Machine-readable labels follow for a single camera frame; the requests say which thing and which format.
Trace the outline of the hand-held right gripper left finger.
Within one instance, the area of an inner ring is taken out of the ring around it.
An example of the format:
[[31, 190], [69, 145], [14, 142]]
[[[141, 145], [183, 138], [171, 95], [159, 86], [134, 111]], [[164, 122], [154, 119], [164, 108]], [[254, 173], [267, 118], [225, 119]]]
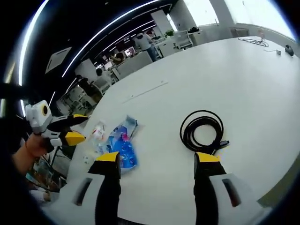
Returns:
[[67, 182], [69, 225], [116, 225], [121, 194], [120, 153], [96, 158], [87, 173]]

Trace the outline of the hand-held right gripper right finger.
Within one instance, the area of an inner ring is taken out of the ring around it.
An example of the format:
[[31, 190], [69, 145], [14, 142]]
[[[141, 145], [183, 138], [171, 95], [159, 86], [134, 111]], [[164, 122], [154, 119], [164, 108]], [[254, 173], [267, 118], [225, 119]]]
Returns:
[[194, 155], [194, 196], [198, 225], [254, 225], [263, 215], [250, 186], [226, 173], [216, 156]]

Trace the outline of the person's left hand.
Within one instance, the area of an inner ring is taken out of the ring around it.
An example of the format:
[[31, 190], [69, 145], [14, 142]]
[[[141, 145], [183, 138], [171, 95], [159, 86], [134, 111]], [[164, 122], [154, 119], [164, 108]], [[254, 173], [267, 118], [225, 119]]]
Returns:
[[41, 135], [31, 134], [25, 143], [27, 151], [35, 158], [47, 154], [46, 139]]

